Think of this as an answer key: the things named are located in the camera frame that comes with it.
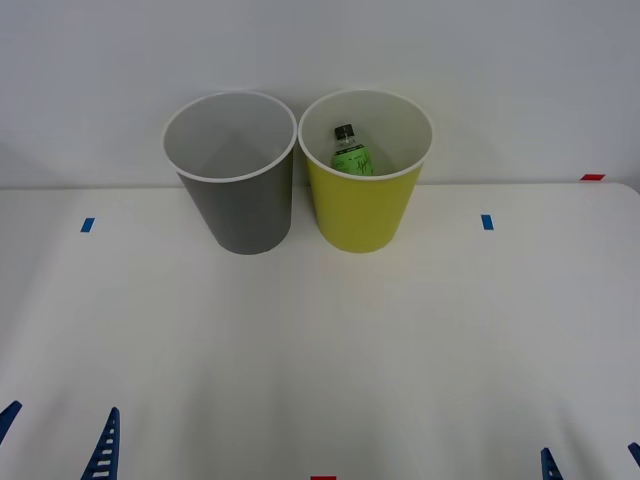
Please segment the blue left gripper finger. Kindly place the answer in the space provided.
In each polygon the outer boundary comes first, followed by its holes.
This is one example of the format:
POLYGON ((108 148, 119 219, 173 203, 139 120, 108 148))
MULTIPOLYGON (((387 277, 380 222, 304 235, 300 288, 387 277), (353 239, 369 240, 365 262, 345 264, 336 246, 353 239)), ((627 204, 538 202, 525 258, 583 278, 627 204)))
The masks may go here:
POLYGON ((22 404, 14 400, 0 413, 0 436, 5 436, 8 433, 21 409, 22 404))
POLYGON ((119 466, 119 446, 120 411, 113 407, 81 479, 116 480, 119 466))

